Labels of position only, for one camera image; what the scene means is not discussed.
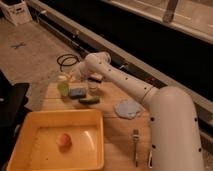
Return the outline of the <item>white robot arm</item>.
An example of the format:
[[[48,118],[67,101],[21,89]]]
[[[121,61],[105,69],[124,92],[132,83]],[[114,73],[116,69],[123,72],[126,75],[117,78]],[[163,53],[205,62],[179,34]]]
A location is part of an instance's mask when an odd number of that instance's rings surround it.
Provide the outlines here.
[[[190,95],[175,86],[156,88],[110,64],[107,52],[88,54],[71,73],[76,79],[102,75],[150,113],[152,170],[205,171],[198,116]]]

